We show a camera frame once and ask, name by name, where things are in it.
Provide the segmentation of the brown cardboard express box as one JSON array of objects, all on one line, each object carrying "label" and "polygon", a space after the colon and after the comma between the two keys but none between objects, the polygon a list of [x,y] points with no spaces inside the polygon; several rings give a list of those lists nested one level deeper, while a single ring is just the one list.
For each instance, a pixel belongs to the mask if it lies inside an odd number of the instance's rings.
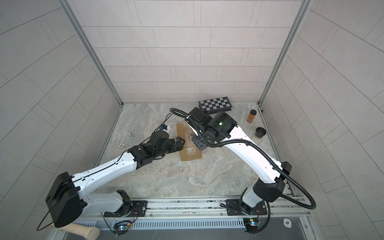
[{"label": "brown cardboard express box", "polygon": [[202,152],[197,148],[192,140],[195,133],[187,123],[177,124],[177,135],[178,137],[185,140],[184,147],[180,151],[182,162],[193,161],[202,158]]}]

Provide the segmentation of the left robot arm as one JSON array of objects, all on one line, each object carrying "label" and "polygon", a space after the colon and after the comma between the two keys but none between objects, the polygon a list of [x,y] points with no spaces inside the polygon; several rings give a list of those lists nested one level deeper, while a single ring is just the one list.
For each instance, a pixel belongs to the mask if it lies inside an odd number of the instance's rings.
[{"label": "left robot arm", "polygon": [[114,213],[120,217],[133,212],[133,204],[128,194],[118,190],[112,194],[91,196],[91,193],[104,184],[129,172],[133,172],[166,154],[183,150],[185,140],[170,139],[164,130],[152,133],[146,143],[133,146],[123,154],[91,170],[70,175],[58,175],[46,197],[46,204],[56,228],[67,226],[80,216],[95,213]]}]

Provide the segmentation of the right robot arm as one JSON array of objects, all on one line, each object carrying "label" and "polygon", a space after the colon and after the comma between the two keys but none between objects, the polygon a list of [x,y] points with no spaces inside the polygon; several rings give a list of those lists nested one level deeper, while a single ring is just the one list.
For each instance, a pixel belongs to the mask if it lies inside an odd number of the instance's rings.
[{"label": "right robot arm", "polygon": [[246,135],[238,123],[225,112],[217,113],[214,117],[199,108],[191,110],[186,122],[198,134],[205,145],[225,144],[225,147],[237,154],[259,177],[251,189],[247,189],[241,197],[241,203],[248,208],[254,208],[261,201],[274,202],[283,192],[286,184],[285,177],[279,170],[291,165],[281,163],[262,150],[255,149],[255,143]]}]

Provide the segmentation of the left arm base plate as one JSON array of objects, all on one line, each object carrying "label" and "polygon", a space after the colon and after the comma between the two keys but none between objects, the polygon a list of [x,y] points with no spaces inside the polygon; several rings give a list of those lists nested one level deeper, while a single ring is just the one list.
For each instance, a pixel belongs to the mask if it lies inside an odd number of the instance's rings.
[{"label": "left arm base plate", "polygon": [[106,218],[125,218],[125,217],[144,217],[146,214],[148,201],[132,201],[130,204],[124,203],[116,212],[105,212]]}]

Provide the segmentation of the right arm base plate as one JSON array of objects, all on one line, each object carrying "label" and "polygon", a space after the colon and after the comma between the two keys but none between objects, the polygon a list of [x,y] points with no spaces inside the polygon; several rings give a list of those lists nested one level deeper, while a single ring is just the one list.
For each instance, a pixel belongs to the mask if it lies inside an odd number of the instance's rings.
[{"label": "right arm base plate", "polygon": [[228,216],[266,216],[268,214],[264,201],[259,202],[255,207],[250,207],[240,199],[227,199],[225,206]]}]

